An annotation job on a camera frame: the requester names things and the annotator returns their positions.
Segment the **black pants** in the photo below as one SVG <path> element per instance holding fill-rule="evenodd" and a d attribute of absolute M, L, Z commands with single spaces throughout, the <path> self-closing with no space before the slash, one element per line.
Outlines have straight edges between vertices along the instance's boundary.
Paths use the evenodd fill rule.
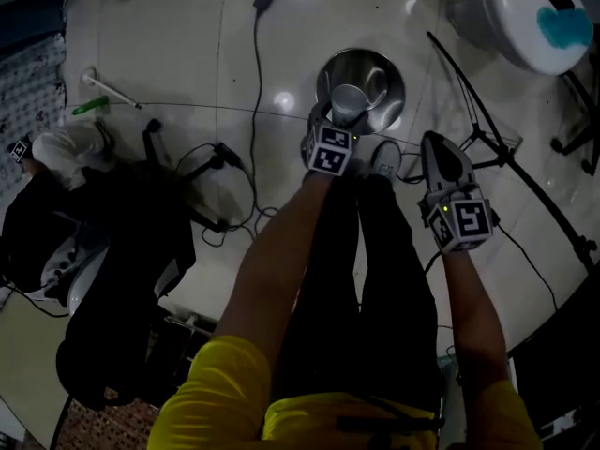
<path fill-rule="evenodd" d="M 367 249 L 359 307 L 353 266 L 358 215 Z M 274 378 L 273 400 L 360 392 L 437 411 L 438 316 L 391 183 L 338 178 L 317 223 L 310 260 Z"/>

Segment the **leg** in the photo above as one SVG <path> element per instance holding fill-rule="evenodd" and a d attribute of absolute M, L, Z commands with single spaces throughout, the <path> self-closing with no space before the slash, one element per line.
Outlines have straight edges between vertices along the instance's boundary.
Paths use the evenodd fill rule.
<path fill-rule="evenodd" d="M 353 280 L 357 244 L 353 182 L 339 178 L 317 223 L 307 272 L 277 361 L 274 401 L 347 388 L 358 326 Z"/>
<path fill-rule="evenodd" d="M 33 143 L 34 159 L 43 163 L 67 190 L 85 183 L 82 170 L 92 167 L 108 171 L 112 165 L 102 162 L 100 154 L 105 138 L 93 125 L 68 125 L 42 133 Z"/>
<path fill-rule="evenodd" d="M 443 393 L 438 315 L 413 232 L 384 176 L 364 181 L 358 207 L 368 264 L 361 311 L 363 391 L 437 411 Z"/>

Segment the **green object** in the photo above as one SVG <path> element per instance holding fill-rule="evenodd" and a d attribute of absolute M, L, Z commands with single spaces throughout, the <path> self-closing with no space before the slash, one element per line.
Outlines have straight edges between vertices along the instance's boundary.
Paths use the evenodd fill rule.
<path fill-rule="evenodd" d="M 96 98 L 94 100 L 88 101 L 84 103 L 81 107 L 77 107 L 71 114 L 73 115 L 81 115 L 82 113 L 89 112 L 92 109 L 97 107 L 103 107 L 104 105 L 109 104 L 109 98 L 106 95 L 103 95 L 100 98 Z"/>

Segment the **person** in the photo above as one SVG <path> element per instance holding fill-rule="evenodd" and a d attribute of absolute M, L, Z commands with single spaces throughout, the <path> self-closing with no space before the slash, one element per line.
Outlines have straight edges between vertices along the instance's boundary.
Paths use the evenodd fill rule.
<path fill-rule="evenodd" d="M 258 235 L 150 450 L 436 448 L 435 301 L 393 190 L 400 150 L 384 141 L 371 161 L 365 179 L 309 174 Z M 368 264 L 360 304 L 359 215 Z M 503 330 L 469 254 L 442 258 L 467 445 L 542 448 L 508 381 Z"/>
<path fill-rule="evenodd" d="M 102 229 L 84 223 L 98 204 L 89 198 L 86 169 L 114 168 L 113 139 L 101 124 L 79 122 L 27 146 L 20 163 L 30 180 L 6 211 L 0 272 L 30 298 L 64 305 L 75 271 L 107 245 Z"/>

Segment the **white tile floor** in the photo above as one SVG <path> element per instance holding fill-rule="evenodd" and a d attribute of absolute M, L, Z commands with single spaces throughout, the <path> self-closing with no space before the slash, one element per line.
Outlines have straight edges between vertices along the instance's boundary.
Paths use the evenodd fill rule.
<path fill-rule="evenodd" d="M 156 117 L 164 123 L 161 138 L 172 165 L 192 146 L 214 141 L 225 142 L 248 161 L 249 111 L 258 91 L 252 1 L 70 0 L 68 106 L 98 95 L 79 84 L 81 71 L 95 66 L 103 80 L 146 104 L 141 112 L 114 104 L 104 115 L 118 133 L 124 155 L 143 157 L 141 131 Z M 600 217 L 593 211 L 600 200 L 599 186 L 579 171 L 580 156 L 557 157 L 548 146 L 553 136 L 564 137 L 576 119 L 561 83 L 513 67 L 460 40 L 443 16 L 443 4 L 444 0 L 276 0 L 259 25 L 264 92 L 256 156 L 262 205 L 282 205 L 298 188 L 305 172 L 298 144 L 314 102 L 315 78 L 326 60 L 344 48 L 379 51 L 400 70 L 407 89 L 406 107 L 401 120 L 384 133 L 404 141 L 407 151 L 418 151 L 420 138 L 429 129 L 457 142 L 469 133 L 457 81 L 449 80 L 426 37 L 428 30 L 462 66 L 501 133 L 522 137 L 518 161 L 550 192 L 578 231 L 600 241 Z M 381 136 L 364 139 L 361 155 L 380 140 Z M 489 154 L 474 147 L 471 155 Z M 413 162 L 413 157 L 406 157 L 404 165 L 408 169 Z M 509 169 L 481 171 L 479 180 L 504 228 L 528 250 L 559 303 L 564 302 L 585 272 L 558 226 Z M 212 208 L 232 221 L 242 218 L 251 205 L 240 172 L 207 175 L 199 185 Z M 397 184 L 398 203 L 412 224 L 421 261 L 427 263 L 436 248 L 416 207 L 424 191 L 423 185 Z M 222 248 L 214 249 L 202 242 L 201 230 L 194 229 L 198 261 L 166 305 L 218 318 L 249 239 L 234 233 Z M 494 236 L 473 257 L 513 346 L 551 314 L 548 290 L 502 235 Z M 359 292 L 366 271 L 361 247 L 355 265 Z M 439 262 L 428 277 L 440 324 L 450 324 Z M 401 262 L 397 279 L 401 287 Z M 451 341 L 451 332 L 441 329 L 439 352 L 444 353 Z"/>

